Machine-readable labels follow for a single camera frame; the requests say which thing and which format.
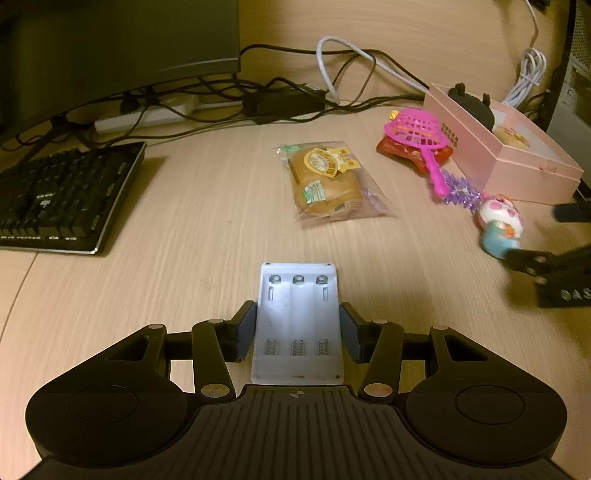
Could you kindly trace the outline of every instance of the black keyboard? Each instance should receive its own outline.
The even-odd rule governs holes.
[[[0,172],[0,248],[99,253],[144,150],[76,148]]]

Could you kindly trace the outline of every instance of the monitor stand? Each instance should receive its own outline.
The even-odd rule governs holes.
[[[42,139],[36,142],[33,147],[21,159],[21,162],[31,160],[43,148],[45,148],[52,140],[62,135],[72,134],[76,139],[90,150],[96,148],[96,144],[82,135],[82,131],[90,128],[92,125],[77,124],[70,122],[65,115],[59,115],[51,118],[51,130],[43,135]]]

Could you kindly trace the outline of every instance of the pink plastic toy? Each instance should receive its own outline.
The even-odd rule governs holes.
[[[384,125],[384,132],[402,145],[419,148],[435,194],[444,198],[450,193],[432,152],[447,145],[447,137],[441,133],[437,117],[417,108],[405,108],[400,110],[394,120]]]

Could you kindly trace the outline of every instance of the red packet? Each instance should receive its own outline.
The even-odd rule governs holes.
[[[418,148],[402,145],[386,135],[383,137],[383,139],[381,139],[376,150],[393,160],[398,160],[398,157],[412,160],[420,171],[427,173],[425,161],[423,160],[421,151]],[[447,159],[452,156],[453,148],[447,145],[443,148],[440,148],[439,150],[433,150],[433,154],[435,155],[435,160],[437,163],[443,165]]]

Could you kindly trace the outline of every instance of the packaged bread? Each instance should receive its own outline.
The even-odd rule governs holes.
[[[384,194],[344,143],[284,145],[278,154],[305,223],[389,215]]]

